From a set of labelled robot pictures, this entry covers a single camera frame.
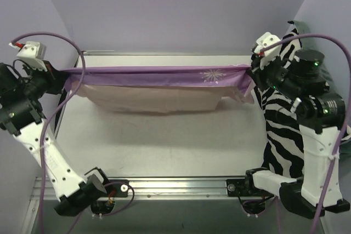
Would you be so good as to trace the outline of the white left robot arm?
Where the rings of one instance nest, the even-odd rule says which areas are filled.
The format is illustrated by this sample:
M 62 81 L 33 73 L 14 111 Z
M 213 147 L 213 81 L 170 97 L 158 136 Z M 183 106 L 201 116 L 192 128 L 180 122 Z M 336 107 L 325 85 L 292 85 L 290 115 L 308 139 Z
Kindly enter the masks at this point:
M 46 169 L 58 203 L 60 216 L 76 216 L 111 190 L 111 182 L 101 169 L 100 176 L 78 175 L 58 150 L 50 129 L 43 130 L 47 120 L 39 99 L 45 94 L 61 93 L 68 75 L 54 69 L 48 61 L 46 70 L 35 70 L 24 63 L 27 77 L 11 72 L 1 64 L 1 129 L 22 143 L 38 164 Z

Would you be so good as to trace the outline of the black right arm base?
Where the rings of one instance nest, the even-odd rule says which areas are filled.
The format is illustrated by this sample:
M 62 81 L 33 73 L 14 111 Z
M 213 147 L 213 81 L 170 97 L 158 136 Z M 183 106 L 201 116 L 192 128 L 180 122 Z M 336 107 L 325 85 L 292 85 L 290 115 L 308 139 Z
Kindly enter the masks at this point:
M 271 193 L 264 190 L 256 189 L 246 183 L 244 178 L 226 179 L 227 195 L 229 197 L 260 197 L 268 198 L 272 196 Z

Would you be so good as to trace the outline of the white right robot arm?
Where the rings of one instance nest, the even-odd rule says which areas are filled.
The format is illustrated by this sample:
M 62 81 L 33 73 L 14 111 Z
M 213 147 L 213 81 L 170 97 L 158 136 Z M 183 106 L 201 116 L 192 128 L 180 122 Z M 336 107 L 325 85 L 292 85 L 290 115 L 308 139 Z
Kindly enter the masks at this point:
M 253 54 L 247 71 L 260 90 L 273 88 L 291 100 L 286 110 L 296 115 L 302 134 L 304 174 L 296 179 L 275 174 L 264 168 L 246 172 L 243 188 L 249 195 L 266 191 L 278 196 L 291 213 L 312 219 L 326 211 L 342 213 L 350 203 L 342 197 L 338 184 L 338 153 L 333 152 L 346 116 L 340 95 L 331 92 L 320 67 L 323 53 L 298 50 L 288 68 L 279 56 L 267 60 Z

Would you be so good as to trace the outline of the pink pillowcase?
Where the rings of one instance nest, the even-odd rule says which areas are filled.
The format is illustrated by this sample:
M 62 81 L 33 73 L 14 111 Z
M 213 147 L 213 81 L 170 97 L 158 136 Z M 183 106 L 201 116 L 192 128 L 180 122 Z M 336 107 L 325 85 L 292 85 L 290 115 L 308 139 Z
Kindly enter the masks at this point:
M 223 98 L 253 104 L 248 65 L 75 67 L 65 89 L 114 112 L 214 111 Z

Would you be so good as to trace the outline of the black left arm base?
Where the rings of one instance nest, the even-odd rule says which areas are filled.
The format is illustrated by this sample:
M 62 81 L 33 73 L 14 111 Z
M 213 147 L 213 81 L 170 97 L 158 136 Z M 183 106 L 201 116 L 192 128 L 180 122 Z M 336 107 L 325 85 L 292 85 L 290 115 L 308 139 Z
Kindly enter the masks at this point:
M 106 192 L 99 192 L 98 197 L 128 197 L 129 181 L 126 179 L 105 179 L 102 183 Z

